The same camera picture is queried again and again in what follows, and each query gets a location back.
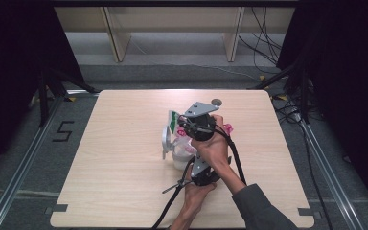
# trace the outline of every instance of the hand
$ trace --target hand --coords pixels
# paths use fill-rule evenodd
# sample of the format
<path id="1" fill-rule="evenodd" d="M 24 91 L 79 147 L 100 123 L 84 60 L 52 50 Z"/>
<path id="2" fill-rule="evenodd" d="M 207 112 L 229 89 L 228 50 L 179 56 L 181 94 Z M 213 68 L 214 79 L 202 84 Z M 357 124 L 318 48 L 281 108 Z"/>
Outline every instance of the hand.
<path id="1" fill-rule="evenodd" d="M 221 131 L 219 127 L 223 128 L 223 117 L 219 115 L 212 115 L 216 120 L 216 129 Z M 195 147 L 208 165 L 219 171 L 220 168 L 228 168 L 228 143 L 226 139 L 219 133 L 214 133 L 211 139 L 201 142 L 193 139 L 191 145 Z"/>
<path id="2" fill-rule="evenodd" d="M 191 180 L 191 170 L 193 166 L 190 166 L 187 170 L 186 180 Z M 211 183 L 206 186 L 197 186 L 195 184 L 187 184 L 185 186 L 185 199 L 180 214 L 172 223 L 170 229 L 188 229 L 196 218 L 196 215 L 201 211 L 202 203 L 209 192 L 215 190 L 216 183 Z"/>
<path id="3" fill-rule="evenodd" d="M 219 127 L 223 128 L 223 117 L 219 115 L 212 116 L 217 122 L 216 129 L 220 130 Z M 198 150 L 202 159 L 217 172 L 232 194 L 245 187 L 245 184 L 229 166 L 228 143 L 222 135 L 215 132 L 211 139 L 204 142 L 193 139 L 191 145 Z"/>

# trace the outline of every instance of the cable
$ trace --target cable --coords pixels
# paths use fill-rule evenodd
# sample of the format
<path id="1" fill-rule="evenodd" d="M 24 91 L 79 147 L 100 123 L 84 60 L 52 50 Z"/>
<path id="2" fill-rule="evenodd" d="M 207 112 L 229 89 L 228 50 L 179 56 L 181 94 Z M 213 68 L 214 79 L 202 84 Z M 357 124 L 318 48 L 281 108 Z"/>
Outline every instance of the cable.
<path id="1" fill-rule="evenodd" d="M 206 130 L 210 130 L 212 132 L 216 132 L 218 134 L 220 134 L 221 136 L 223 136 L 226 140 L 226 142 L 228 143 L 228 146 L 231 148 L 231 151 L 234 155 L 234 158 L 235 158 L 235 163 L 236 163 L 236 166 L 238 168 L 238 173 L 239 173 L 239 178 L 241 179 L 241 181 L 247 185 L 246 183 L 246 179 L 244 178 L 244 173 L 243 173 L 243 168 L 242 168 L 242 164 L 241 164 L 241 160 L 239 158 L 239 154 L 238 154 L 238 150 L 236 149 L 236 146 L 235 146 L 235 143 L 232 141 L 230 135 L 226 134 L 225 130 L 221 127 L 221 126 L 218 126 L 216 125 L 216 127 L 218 127 L 220 130 L 217 130 L 215 128 L 211 128 L 211 127 L 208 127 L 208 126 L 200 126 L 196 123 L 193 123 L 192 121 L 190 121 L 189 119 L 186 119 L 185 121 L 183 119 L 178 119 L 178 123 L 180 125 L 188 125 L 190 127 L 196 127 L 196 128 L 202 128 L 202 129 L 206 129 Z"/>
<path id="2" fill-rule="evenodd" d="M 175 187 L 175 191 L 174 194 L 172 194 L 172 197 L 170 198 L 169 202 L 167 202 L 166 207 L 164 207 L 163 212 L 161 213 L 159 219 L 157 220 L 157 222 L 154 223 L 154 225 L 151 227 L 151 229 L 157 229 L 158 225 L 160 225 L 161 221 L 163 220 L 164 216 L 167 214 L 167 212 L 170 209 L 170 206 L 172 206 L 175 198 L 178 196 L 178 194 L 180 193 L 181 189 L 184 188 L 188 183 L 185 183 L 185 176 L 187 175 L 187 170 L 190 167 L 190 165 L 195 161 L 195 157 L 193 156 L 193 158 L 191 158 L 191 160 L 189 160 L 187 162 L 187 165 L 185 167 L 184 173 L 181 177 L 180 180 L 178 180 L 178 184 L 177 187 Z"/>
<path id="3" fill-rule="evenodd" d="M 251 8 L 251 10 L 253 12 L 253 15 L 254 15 L 258 25 L 259 25 L 259 28 L 260 28 L 259 36 L 256 36 L 255 34 L 252 33 L 254 36 L 256 36 L 258 38 L 258 41 L 256 42 L 256 45 L 253 48 L 250 45 L 248 45 L 241 37 L 240 37 L 240 39 L 246 44 L 247 47 L 249 47 L 250 49 L 253 50 L 253 62 L 255 64 L 256 68 L 258 68 L 260 71 L 262 71 L 264 73 L 277 74 L 277 73 L 272 73 L 272 72 L 262 70 L 256 64 L 256 53 L 258 53 L 258 54 L 262 55 L 264 58 L 268 59 L 271 63 L 276 65 L 277 64 L 277 59 L 279 58 L 279 56 L 278 56 L 277 52 L 274 50 L 274 48 L 276 48 L 278 50 L 281 50 L 282 47 L 279 44 L 277 44 L 276 42 L 274 42 L 267 34 L 267 26 L 266 26 L 266 23 L 265 23 L 267 8 L 263 8 L 263 23 L 262 24 L 261 24 L 259 18 L 257 17 L 254 9 Z M 260 41 L 267 44 L 268 51 L 270 52 L 271 57 L 264 54 L 263 52 L 261 52 L 257 49 Z"/>
<path id="4" fill-rule="evenodd" d="M 284 117 L 283 117 L 283 118 L 281 118 L 281 119 L 285 119 L 285 118 L 286 118 L 286 120 L 287 120 L 289 123 L 291 123 L 291 124 L 297 124 L 297 125 L 301 128 L 301 130 L 302 130 L 302 132 L 303 132 L 304 145 L 305 145 L 306 154 L 307 154 L 307 160 L 308 160 L 309 169 L 310 169 L 310 177 L 311 177 L 311 179 L 312 179 L 312 183 L 313 183 L 313 185 L 314 185 L 315 191 L 316 191 L 316 192 L 317 192 L 317 194 L 318 194 L 318 198 L 319 198 L 319 201 L 320 201 L 320 203 L 321 203 L 321 206 L 322 206 L 322 208 L 323 208 L 323 210 L 324 210 L 324 214 L 325 214 L 325 218 L 326 218 L 327 223 L 328 223 L 328 227 L 329 227 L 329 229 L 330 229 L 330 230 L 333 230 L 333 226 L 332 226 L 332 224 L 331 224 L 331 220 L 330 220 L 330 217 L 329 217 L 329 214 L 328 214 L 328 210 L 327 210 L 327 208 L 326 208 L 326 206 L 325 206 L 324 200 L 323 200 L 323 198 L 322 198 L 322 195 L 321 195 L 321 193 L 320 193 L 320 190 L 319 190 L 318 184 L 317 184 L 316 179 L 315 179 L 315 176 L 314 176 L 314 174 L 313 174 L 312 163 L 311 163 L 311 155 L 310 155 L 310 147 L 309 147 L 309 142 L 308 142 L 308 135 L 307 135 L 306 131 L 304 130 L 304 128 L 303 128 L 303 127 L 302 127 L 302 125 L 301 125 L 302 119 L 301 119 L 301 117 L 300 117 L 298 120 L 296 120 L 296 119 L 294 119 L 293 117 L 290 117 L 290 115 L 292 115 L 292 114 L 294 114 L 294 116 L 295 116 L 295 114 L 299 114 L 298 106 L 293 105 L 293 104 L 291 104 L 291 101 L 288 101 L 288 102 L 285 104 L 285 106 L 284 106 L 284 107 L 282 107 L 282 108 L 276 108 L 274 105 L 273 105 L 273 107 L 274 107 L 274 109 L 275 109 L 275 111 L 276 111 L 276 112 L 280 112 L 281 114 L 283 114 L 283 115 L 284 115 Z M 294 109 L 292 109 L 292 111 L 291 111 L 291 112 L 286 113 L 286 108 L 294 108 Z"/>
<path id="5" fill-rule="evenodd" d="M 284 93 L 280 93 L 280 94 L 276 94 L 276 95 L 272 95 L 271 97 L 274 99 L 277 96 L 280 95 L 285 95 Z M 297 98 L 292 98 L 294 101 L 300 100 L 299 97 Z M 279 112 L 281 114 L 283 114 L 284 116 L 282 118 L 279 119 L 280 123 L 282 123 L 283 121 L 287 120 L 289 123 L 294 123 L 293 121 L 291 121 L 288 117 L 289 115 L 292 115 L 294 113 L 300 113 L 300 108 L 298 105 L 291 105 L 290 102 L 287 102 L 282 108 L 276 108 L 276 106 L 273 104 L 273 107 L 275 108 L 276 112 Z M 295 108 L 291 113 L 286 114 L 286 108 Z M 325 119 L 322 117 L 321 114 L 318 114 L 318 112 L 320 111 L 318 106 L 315 105 L 315 101 L 313 101 L 312 99 L 310 99 L 310 104 L 308 105 L 308 115 L 311 119 L 314 119 L 316 121 L 320 121 L 320 122 L 324 122 Z"/>
<path id="6" fill-rule="evenodd" d="M 134 45 L 134 46 L 136 46 L 136 48 L 140 51 L 140 52 L 142 52 L 142 54 L 144 54 L 144 55 L 148 55 L 148 53 L 147 52 L 145 52 L 135 41 L 133 41 L 133 39 L 131 39 L 130 40 L 130 42 Z M 223 68 L 221 68 L 221 67 L 218 67 L 218 66 L 213 66 L 213 65 L 197 65 L 197 64 L 174 64 L 174 63 L 168 63 L 168 62 L 164 62 L 164 63 L 157 63 L 157 62 L 155 62 L 155 61 L 153 61 L 153 60 L 151 60 L 151 59 L 149 59 L 149 61 L 151 62 L 151 63 L 154 63 L 154 64 L 156 64 L 156 65 L 172 65 L 172 66 L 196 66 L 196 67 L 201 67 L 201 68 L 211 68 L 211 69 L 218 69 L 218 70 L 220 70 L 220 71 L 223 71 L 223 72 L 226 72 L 226 73 L 229 73 L 229 74 L 234 74 L 234 75 L 242 75 L 242 76 L 247 76 L 247 77 L 249 77 L 250 79 L 252 79 L 253 81 L 258 81 L 258 82 L 262 82 L 261 80 L 258 80 L 258 79 L 256 79 L 256 78 L 254 78 L 253 76 L 250 76 L 250 75 L 247 75 L 247 74 L 245 74 L 245 73 L 239 73 L 239 72 L 234 72 L 234 71 L 230 71 L 230 70 L 225 70 L 225 69 L 223 69 Z"/>

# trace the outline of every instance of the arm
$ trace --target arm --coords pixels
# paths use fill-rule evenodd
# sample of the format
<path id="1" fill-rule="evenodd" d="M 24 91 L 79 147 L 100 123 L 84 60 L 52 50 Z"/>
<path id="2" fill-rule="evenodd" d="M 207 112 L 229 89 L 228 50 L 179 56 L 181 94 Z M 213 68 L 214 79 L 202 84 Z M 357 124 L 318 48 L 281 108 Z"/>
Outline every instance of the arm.
<path id="1" fill-rule="evenodd" d="M 257 184 L 252 184 L 232 196 L 246 229 L 292 229 L 298 228 L 276 207 L 271 205 Z"/>
<path id="2" fill-rule="evenodd" d="M 217 126 L 223 127 L 223 118 L 217 115 L 214 118 Z M 215 133 L 205 142 L 193 140 L 192 145 L 231 191 L 246 229 L 297 229 L 294 223 L 271 205 L 258 185 L 246 187 L 243 184 L 227 162 L 228 144 L 223 136 Z"/>
<path id="3" fill-rule="evenodd" d="M 191 179 L 192 166 L 187 170 L 186 179 Z M 195 184 L 185 186 L 185 199 L 178 217 L 170 226 L 171 230 L 186 230 L 190 228 L 191 223 L 196 218 L 196 215 L 201 211 L 202 203 L 209 192 L 215 190 L 216 183 L 211 183 L 206 186 L 199 187 Z"/>

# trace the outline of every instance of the black cable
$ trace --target black cable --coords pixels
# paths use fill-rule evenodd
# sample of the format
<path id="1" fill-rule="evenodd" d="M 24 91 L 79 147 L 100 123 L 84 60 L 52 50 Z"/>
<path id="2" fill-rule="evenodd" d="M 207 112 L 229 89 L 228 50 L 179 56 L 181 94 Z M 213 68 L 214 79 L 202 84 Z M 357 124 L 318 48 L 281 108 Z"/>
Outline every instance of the black cable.
<path id="1" fill-rule="evenodd" d="M 282 113 L 283 115 L 285 115 L 285 117 L 287 117 L 287 121 L 288 121 L 289 123 L 291 123 L 291 124 L 297 124 L 297 125 L 301 128 L 301 130 L 302 130 L 302 132 L 303 132 L 304 144 L 305 144 L 305 148 L 306 148 L 307 159 L 308 159 L 308 164 L 309 164 L 309 169 L 310 169 L 310 177 L 311 177 L 311 179 L 312 179 L 312 183 L 313 183 L 313 185 L 314 185 L 315 191 L 316 191 L 316 192 L 317 192 L 317 194 L 318 194 L 318 199 L 319 199 L 319 201 L 320 201 L 320 203 L 321 203 L 321 206 L 322 206 L 322 208 L 323 208 L 323 210 L 324 210 L 324 214 L 325 214 L 325 218 L 326 218 L 327 223 L 328 223 L 328 227 L 330 228 L 330 230 L 333 230 L 333 226 L 332 226 L 332 224 L 331 224 L 331 220 L 330 220 L 330 217 L 329 217 L 329 214 L 328 214 L 327 207 L 325 206 L 324 200 L 323 200 L 322 195 L 321 195 L 321 193 L 320 193 L 320 191 L 319 191 L 318 184 L 317 184 L 316 179 L 315 179 L 315 176 L 314 176 L 314 174 L 313 174 L 312 163 L 311 163 L 311 156 L 310 156 L 309 142 L 308 142 L 307 133 L 306 133 L 306 131 L 304 130 L 303 126 L 301 125 L 302 119 L 300 118 L 300 119 L 297 121 L 296 119 L 294 119 L 294 118 L 290 117 L 290 115 L 291 115 L 291 114 L 296 113 L 296 111 L 298 111 L 298 110 L 293 110 L 293 111 L 291 111 L 290 113 L 286 113 L 286 108 L 288 108 L 288 107 L 297 107 L 297 108 L 298 108 L 298 106 L 290 104 L 290 101 L 288 101 L 288 102 L 285 104 L 285 106 L 284 106 L 284 107 L 282 107 L 282 108 L 276 108 L 276 107 L 274 106 L 274 108 L 275 108 L 276 112 L 280 112 L 280 113 Z"/>
<path id="2" fill-rule="evenodd" d="M 167 214 L 167 212 L 170 209 L 170 206 L 172 206 L 175 198 L 178 196 L 178 194 L 180 193 L 181 189 L 184 188 L 184 186 L 186 184 L 184 184 L 185 181 L 185 176 L 187 175 L 187 170 L 190 167 L 191 163 L 194 162 L 196 158 L 193 156 L 193 158 L 191 158 L 191 160 L 189 160 L 187 162 L 187 165 L 185 167 L 184 173 L 181 177 L 181 180 L 178 181 L 178 185 L 177 187 L 175 187 L 175 191 L 174 194 L 172 194 L 172 197 L 170 198 L 169 202 L 167 202 L 166 206 L 164 207 L 163 212 L 161 213 L 159 219 L 157 220 L 157 222 L 154 223 L 154 225 L 151 227 L 151 229 L 157 229 L 158 225 L 160 225 L 161 221 L 163 220 L 164 216 Z"/>
<path id="3" fill-rule="evenodd" d="M 184 121 L 184 120 L 178 119 L 178 121 L 179 121 L 178 122 L 179 124 L 186 124 L 190 127 L 199 127 L 199 128 L 202 128 L 202 129 L 206 129 L 206 130 L 216 132 L 216 133 L 220 134 L 221 136 L 223 136 L 225 138 L 226 142 L 228 143 L 228 146 L 231 148 L 232 154 L 234 155 L 235 163 L 238 167 L 239 178 L 241 179 L 241 181 L 245 185 L 247 185 L 246 179 L 244 178 L 244 173 L 243 173 L 241 160 L 239 158 L 238 150 L 236 149 L 235 143 L 232 141 L 231 137 L 228 134 L 226 134 L 225 130 L 221 126 L 216 125 L 216 127 L 218 127 L 220 129 L 220 130 L 217 130 L 215 128 L 211 128 L 211 127 L 208 127 L 208 126 L 197 125 L 195 123 L 192 123 L 190 120 Z"/>
<path id="4" fill-rule="evenodd" d="M 309 142 L 307 140 L 307 133 L 302 128 L 302 126 L 300 124 L 298 124 L 298 125 L 300 126 L 301 130 L 304 133 L 304 143 L 305 143 L 305 146 L 306 146 L 307 160 L 309 162 L 310 176 L 312 178 L 313 186 L 315 187 L 315 191 L 318 193 L 319 202 L 321 203 L 321 206 L 324 209 L 324 214 L 325 214 L 325 218 L 327 220 L 328 226 L 329 226 L 330 230 L 333 230 L 333 225 L 331 224 L 331 220 L 330 220 L 330 217 L 328 215 L 327 207 L 325 206 L 324 200 L 322 199 L 322 195 L 321 195 L 321 193 L 319 191 L 318 184 L 316 183 L 315 176 L 313 174 L 312 163 L 311 163 L 311 156 L 310 156 Z"/>
<path id="5" fill-rule="evenodd" d="M 259 28 L 260 28 L 260 34 L 259 34 L 259 36 L 256 36 L 255 34 L 253 34 L 254 36 L 256 36 L 257 38 L 258 38 L 258 42 L 256 43 L 256 46 L 255 46 L 255 48 L 253 49 L 254 51 L 255 50 L 257 50 L 257 47 L 258 47 L 258 44 L 259 44 L 259 42 L 260 41 L 262 41 L 262 42 L 265 42 L 265 43 L 267 43 L 267 46 L 268 46 L 268 50 L 269 50 L 269 52 L 270 52 L 270 54 L 271 54 L 271 58 L 270 58 L 270 60 L 274 60 L 274 62 L 272 62 L 273 64 L 277 64 L 277 59 L 279 58 L 279 56 L 277 55 L 277 53 L 276 53 L 276 51 L 274 50 L 274 48 L 273 48 L 273 46 L 275 47 L 275 48 L 277 48 L 277 49 L 279 49 L 279 50 L 281 50 L 281 46 L 280 45 L 278 45 L 276 42 L 274 42 L 270 37 L 269 37 L 269 35 L 267 34 L 267 26 L 266 26 L 266 24 L 265 24 L 265 18 L 266 18 L 266 11 L 267 11 L 267 8 L 263 8 L 263 11 L 264 11 L 264 18 L 263 18 L 263 24 L 261 24 L 261 22 L 260 22 L 260 20 L 259 20 L 259 18 L 257 17 L 257 15 L 256 15 L 256 13 L 255 13 L 255 11 L 254 11 L 254 9 L 253 8 L 251 8 L 251 10 L 252 10 L 252 12 L 253 12 L 253 15 L 254 15 L 254 17 L 255 17 L 255 19 L 256 19 L 256 21 L 257 21 L 257 23 L 258 23 L 258 25 L 259 25 Z M 256 54 L 254 53 L 254 55 L 253 55 L 253 58 L 254 58 L 254 64 L 256 65 Z M 265 73 L 269 73 L 269 74 L 275 74 L 275 73 L 270 73 L 270 72 L 267 72 L 267 71 L 264 71 L 264 70 L 262 70 L 262 69 L 260 69 L 258 66 L 256 66 L 260 71 L 262 71 L 262 72 L 265 72 Z"/>
<path id="6" fill-rule="evenodd" d="M 251 49 L 251 50 L 253 50 L 253 51 L 255 51 L 255 52 L 257 52 L 259 55 L 261 55 L 261 56 L 263 56 L 263 57 L 265 57 L 265 58 L 267 58 L 271 63 L 273 63 L 273 64 L 276 64 L 276 60 L 275 59 L 273 59 L 272 57 L 270 57 L 270 56 L 268 56 L 267 54 L 265 54 L 265 53 L 263 53 L 262 51 L 260 51 L 260 50 L 257 50 L 257 49 L 255 49 L 255 48 L 253 48 L 251 45 L 249 45 L 246 41 L 244 41 L 243 40 L 243 38 L 241 37 L 241 36 L 239 36 L 239 39 L 249 48 L 249 49 Z"/>

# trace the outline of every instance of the black tape mark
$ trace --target black tape mark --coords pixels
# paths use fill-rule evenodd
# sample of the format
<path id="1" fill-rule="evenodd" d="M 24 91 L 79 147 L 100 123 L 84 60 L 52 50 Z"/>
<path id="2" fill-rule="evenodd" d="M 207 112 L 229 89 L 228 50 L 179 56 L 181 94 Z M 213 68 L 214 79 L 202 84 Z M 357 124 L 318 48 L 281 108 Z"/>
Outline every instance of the black tape mark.
<path id="1" fill-rule="evenodd" d="M 298 208 L 300 216 L 313 216 L 313 211 L 310 208 Z"/>
<path id="2" fill-rule="evenodd" d="M 57 133 L 67 133 L 67 137 L 65 139 L 53 139 L 53 142 L 68 142 L 68 138 L 70 138 L 70 135 L 72 133 L 72 131 L 66 131 L 66 130 L 61 130 L 62 126 L 64 124 L 73 124 L 74 121 L 63 121 L 61 122 L 61 125 L 59 125 L 59 128 L 57 130 Z"/>
<path id="3" fill-rule="evenodd" d="M 67 212 L 68 204 L 56 204 L 53 207 L 53 212 Z"/>

